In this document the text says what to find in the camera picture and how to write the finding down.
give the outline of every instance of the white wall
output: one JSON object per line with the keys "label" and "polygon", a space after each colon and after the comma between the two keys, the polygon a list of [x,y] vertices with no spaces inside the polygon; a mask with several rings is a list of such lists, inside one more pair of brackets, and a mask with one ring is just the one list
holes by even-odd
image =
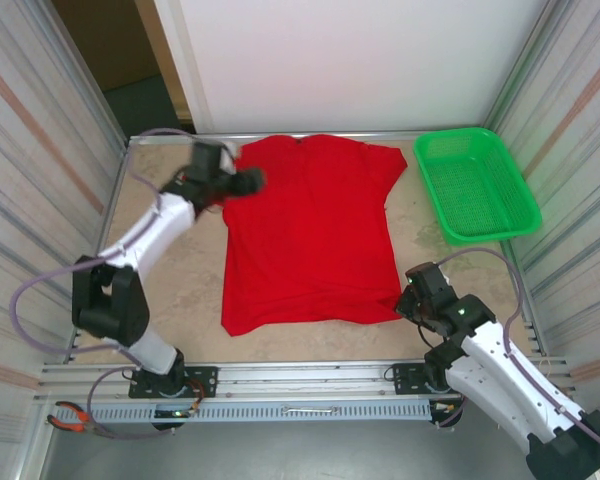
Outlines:
{"label": "white wall", "polygon": [[545,0],[156,0],[201,133],[481,123]]}

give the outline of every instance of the striped curtain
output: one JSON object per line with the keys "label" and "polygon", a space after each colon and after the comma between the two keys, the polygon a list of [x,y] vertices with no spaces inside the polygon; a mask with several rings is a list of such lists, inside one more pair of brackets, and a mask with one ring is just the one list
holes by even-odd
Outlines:
{"label": "striped curtain", "polygon": [[545,347],[600,407],[600,0],[570,2],[498,133],[542,209],[513,247]]}
{"label": "striped curtain", "polygon": [[[0,1],[0,479],[13,474],[43,362],[7,315],[24,280],[93,253],[124,150],[47,2]],[[26,293],[36,338],[66,347],[70,278]]]}

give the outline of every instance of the doorway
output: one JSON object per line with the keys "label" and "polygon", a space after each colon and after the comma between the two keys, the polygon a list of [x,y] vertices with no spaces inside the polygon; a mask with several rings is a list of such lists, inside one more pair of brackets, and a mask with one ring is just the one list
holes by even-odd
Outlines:
{"label": "doorway", "polygon": [[195,133],[152,0],[52,0],[126,137]]}

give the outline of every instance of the cable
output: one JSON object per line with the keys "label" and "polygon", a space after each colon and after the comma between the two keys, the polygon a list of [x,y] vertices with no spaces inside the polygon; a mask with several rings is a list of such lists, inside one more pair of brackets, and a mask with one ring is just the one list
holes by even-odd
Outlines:
{"label": "cable", "polygon": [[544,398],[546,398],[547,401],[553,407],[555,407],[558,412],[562,413],[571,422],[573,422],[575,425],[577,425],[578,428],[580,428],[580,430],[582,430],[592,440],[594,440],[596,443],[598,443],[600,445],[600,436],[597,433],[595,433],[593,430],[591,430],[589,427],[587,427],[584,423],[582,423],[580,421],[580,419],[576,418],[573,414],[568,412],[560,402],[558,402],[555,398],[553,398],[553,396],[551,396],[551,394],[549,392],[547,392],[542,387],[542,385],[540,385],[535,380],[535,378],[533,378],[533,376],[524,368],[524,366],[520,363],[520,361],[515,357],[515,353],[511,349],[511,341],[510,341],[511,325],[513,324],[513,321],[518,317],[518,315],[520,315],[520,313],[522,312],[522,305],[524,302],[524,287],[523,287],[523,283],[522,283],[522,276],[521,276],[520,272],[518,271],[518,269],[515,267],[515,265],[513,263],[511,263],[511,261],[504,255],[502,255],[500,252],[496,252],[495,250],[491,250],[490,248],[484,248],[484,247],[470,247],[470,248],[465,248],[463,250],[459,250],[457,252],[452,253],[451,255],[448,255],[447,257],[443,258],[442,260],[440,260],[438,262],[438,265],[442,265],[455,257],[464,255],[464,254],[470,253],[470,252],[485,252],[485,253],[490,253],[491,255],[495,255],[496,257],[498,257],[500,260],[502,260],[507,265],[507,269],[509,270],[509,273],[511,273],[511,275],[515,279],[515,289],[514,290],[515,290],[516,298],[517,298],[517,306],[516,306],[515,312],[513,312],[513,314],[505,322],[504,333],[503,333],[503,337],[502,337],[503,342],[504,342],[505,352],[507,353],[507,356],[509,357],[511,362],[515,365],[515,367],[522,374],[522,376],[525,378],[525,380],[527,380]]}
{"label": "cable", "polygon": [[551,365],[551,360],[549,360],[549,359],[548,359],[548,358],[546,358],[546,357],[542,357],[542,360],[540,360],[540,363],[538,364],[538,370],[540,370],[540,367],[542,366],[542,364],[543,364],[545,361],[546,361],[546,362],[549,364],[549,371],[548,371],[548,372],[547,372],[547,373],[546,373],[544,376],[545,376],[545,378],[546,378],[547,380],[549,380],[549,377],[551,376],[551,370],[552,370],[552,368],[553,368],[553,365]]}
{"label": "cable", "polygon": [[389,373],[389,370],[391,370],[393,368],[393,365],[391,365],[389,368],[387,368],[384,373],[382,374],[382,378],[384,378],[384,380],[386,382],[393,382],[395,381],[395,378],[387,378],[387,373]]}
{"label": "cable", "polygon": [[435,348],[433,345],[431,345],[431,343],[429,343],[429,340],[424,338],[424,333],[422,333],[422,324],[420,323],[418,324],[418,334],[420,334],[420,338],[429,348]]}
{"label": "cable", "polygon": [[469,403],[469,399],[467,397],[463,397],[462,399],[462,403],[460,404],[460,406],[456,409],[455,412],[453,412],[449,418],[444,419],[442,422],[438,422],[436,423],[436,425],[438,427],[444,427],[445,425],[450,424],[451,422],[453,422],[456,417],[458,415],[460,415],[462,413],[462,410],[464,410],[464,407],[467,405],[467,403]]}
{"label": "cable", "polygon": [[161,430],[161,431],[151,432],[151,433],[117,433],[117,432],[114,432],[114,431],[108,429],[103,424],[101,424],[100,422],[97,422],[93,418],[93,409],[91,408],[91,402],[93,400],[93,394],[95,393],[96,388],[98,387],[100,382],[102,382],[108,376],[113,375],[114,373],[125,372],[125,371],[133,372],[133,367],[124,366],[124,367],[112,368],[111,370],[108,370],[108,371],[104,372],[102,375],[100,375],[96,379],[96,381],[93,382],[93,385],[91,385],[91,388],[89,389],[89,394],[87,395],[87,415],[89,415],[89,419],[91,420],[91,423],[93,425],[95,425],[96,427],[98,427],[100,429],[100,431],[104,433],[105,437],[110,438],[111,440],[142,440],[145,438],[161,437],[162,435],[169,433],[171,430]]}
{"label": "cable", "polygon": [[198,408],[200,407],[200,403],[202,402],[202,400],[204,400],[204,386],[202,385],[201,382],[199,382],[198,380],[196,380],[195,378],[191,378],[189,379],[189,381],[187,382],[189,384],[189,386],[191,387],[191,391],[193,393],[195,393],[196,388],[198,389],[198,391],[200,392],[200,395],[198,396],[198,398],[195,399],[195,401],[191,404],[191,408],[189,409],[189,411],[194,414],[198,411]]}

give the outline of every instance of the t-shirt sleeve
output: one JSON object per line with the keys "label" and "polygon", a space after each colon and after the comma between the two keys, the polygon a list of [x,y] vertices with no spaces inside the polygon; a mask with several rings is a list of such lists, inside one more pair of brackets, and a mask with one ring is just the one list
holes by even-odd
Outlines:
{"label": "t-shirt sleeve", "polygon": [[385,198],[402,172],[407,168],[407,161],[399,148],[366,145],[364,162],[371,180],[376,184],[378,192]]}

